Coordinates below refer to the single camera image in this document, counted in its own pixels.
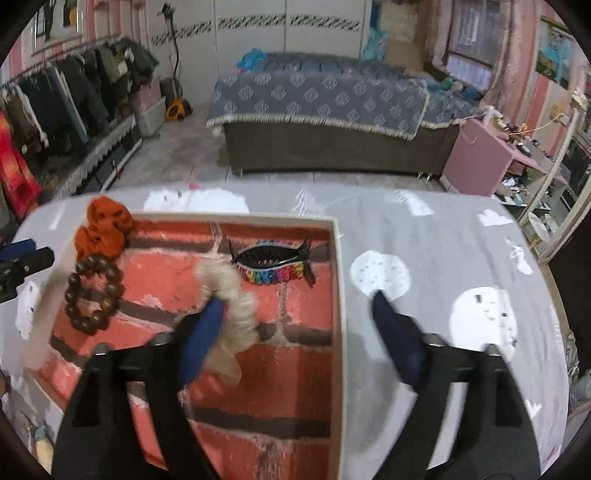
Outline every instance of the pink curtain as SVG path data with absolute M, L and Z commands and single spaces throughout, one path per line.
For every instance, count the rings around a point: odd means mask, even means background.
M 524 0 L 501 0 L 502 32 L 499 54 L 492 72 L 491 86 L 482 101 L 503 112 L 509 103 L 509 94 L 515 78 L 522 68 Z
M 452 0 L 423 0 L 418 7 L 417 41 L 425 60 L 436 67 L 443 66 L 452 10 Z

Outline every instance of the brown bed base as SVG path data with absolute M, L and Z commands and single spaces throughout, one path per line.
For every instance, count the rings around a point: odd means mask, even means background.
M 224 125 L 234 174 L 346 170 L 439 176 L 459 126 L 419 128 L 412 141 L 324 125 L 240 122 Z

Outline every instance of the wardrobe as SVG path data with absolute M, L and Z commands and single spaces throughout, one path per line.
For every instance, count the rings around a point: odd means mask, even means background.
M 147 37 L 170 76 L 174 47 L 163 0 L 147 0 Z M 209 101 L 219 76 L 232 73 L 253 48 L 359 57 L 369 32 L 371 0 L 171 0 L 180 50 L 183 95 L 194 105 Z

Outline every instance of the painting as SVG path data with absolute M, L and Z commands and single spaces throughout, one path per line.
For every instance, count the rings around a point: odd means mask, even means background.
M 573 58 L 573 37 L 568 29 L 542 17 L 535 71 L 568 90 Z
M 47 0 L 35 15 L 31 54 L 82 36 L 83 0 Z

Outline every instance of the decorative tile border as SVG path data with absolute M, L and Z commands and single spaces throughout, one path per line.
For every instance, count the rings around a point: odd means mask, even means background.
M 212 21 L 209 20 L 207 22 L 195 23 L 193 25 L 185 25 L 177 29 L 177 38 L 189 38 L 195 37 L 197 35 L 203 33 L 209 33 L 212 30 Z M 154 35 L 152 37 L 152 45 L 155 47 L 159 45 L 163 45 L 169 41 L 173 40 L 173 35 L 170 32 L 167 32 L 162 35 Z
M 285 25 L 285 15 L 247 15 L 245 17 L 224 17 L 217 21 L 218 30 L 234 30 L 250 27 L 279 27 Z
M 361 27 L 358 20 L 339 17 L 323 17 L 321 15 L 293 15 L 290 17 L 291 27 L 334 28 L 347 32 L 357 32 Z

